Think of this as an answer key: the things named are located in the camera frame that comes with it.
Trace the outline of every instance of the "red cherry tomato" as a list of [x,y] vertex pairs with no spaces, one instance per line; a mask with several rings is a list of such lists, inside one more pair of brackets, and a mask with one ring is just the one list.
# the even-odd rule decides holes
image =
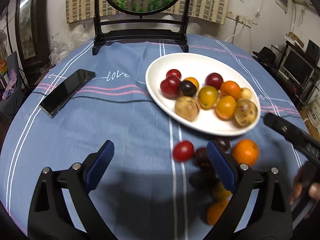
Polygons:
[[165,77],[170,77],[170,76],[177,76],[178,78],[181,78],[181,73],[178,69],[171,69],[167,72]]
[[182,141],[178,143],[172,152],[173,158],[177,162],[185,162],[193,157],[195,154],[195,148],[189,141]]
[[177,76],[169,76],[160,84],[162,94],[169,99],[175,99],[180,95],[179,85],[181,80]]
[[216,90],[219,90],[221,87],[221,84],[223,83],[223,78],[218,73],[211,73],[207,78],[205,79],[206,86],[212,86]]

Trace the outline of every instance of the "phone screen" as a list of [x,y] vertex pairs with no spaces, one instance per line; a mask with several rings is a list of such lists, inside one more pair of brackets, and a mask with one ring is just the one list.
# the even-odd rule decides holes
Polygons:
[[51,117],[54,117],[71,97],[95,75],[95,72],[78,69],[42,100],[41,108]]

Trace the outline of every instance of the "small potato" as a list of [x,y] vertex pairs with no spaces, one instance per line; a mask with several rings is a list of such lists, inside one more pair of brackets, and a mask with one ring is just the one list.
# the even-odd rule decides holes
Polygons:
[[249,99],[241,98],[237,101],[235,119],[241,126],[248,126],[256,120],[257,106]]
[[251,99],[252,92],[249,88],[241,88],[241,98]]
[[177,115],[188,121],[194,121],[200,112],[200,103],[191,97],[179,97],[174,105]]

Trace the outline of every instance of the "dark purple tomato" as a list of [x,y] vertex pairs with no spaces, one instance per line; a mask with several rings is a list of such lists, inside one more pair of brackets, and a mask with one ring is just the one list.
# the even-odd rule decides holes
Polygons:
[[181,78],[181,72],[178,69],[170,69],[165,77],[170,77],[170,76],[177,76],[178,78]]
[[196,86],[189,80],[184,80],[179,85],[180,93],[185,97],[193,97],[197,93]]
[[180,78],[177,76],[169,76],[160,84],[162,94],[168,99],[175,99],[180,95],[179,84]]
[[173,158],[177,162],[185,162],[193,157],[195,154],[195,148],[189,141],[182,141],[178,143],[172,152]]
[[205,79],[205,85],[206,86],[212,86],[216,90],[219,90],[221,85],[223,83],[223,78],[218,73],[211,73],[207,78]]
[[193,156],[194,163],[196,166],[202,168],[202,169],[212,169],[211,162],[209,160],[209,157],[207,156],[207,148],[199,148],[196,150],[195,155]]

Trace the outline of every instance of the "blue tablecloth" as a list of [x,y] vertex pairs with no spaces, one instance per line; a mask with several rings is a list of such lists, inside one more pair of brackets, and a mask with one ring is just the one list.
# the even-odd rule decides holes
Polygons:
[[[206,55],[231,66],[246,78],[260,97],[262,114],[273,112],[306,131],[306,127],[275,80],[242,49],[230,43],[188,35],[190,53]],[[0,156],[0,199],[17,225],[26,233],[32,194],[42,168],[68,169],[96,152],[107,140],[115,156],[90,198],[119,239],[203,239],[211,227],[203,222],[212,198],[195,190],[188,177],[198,168],[191,161],[174,163],[171,144],[190,140],[195,148],[206,146],[212,136],[180,126],[150,98],[145,72],[158,57],[181,52],[177,45],[114,43],[92,56],[93,42],[76,49],[54,67],[35,92],[48,94],[79,68],[97,73],[51,119],[32,93],[8,131]],[[260,147],[255,169],[277,167],[290,186],[305,157],[282,136],[259,124],[243,136]],[[70,195],[64,190],[71,218],[84,230]],[[257,191],[253,191],[238,226],[246,226]]]

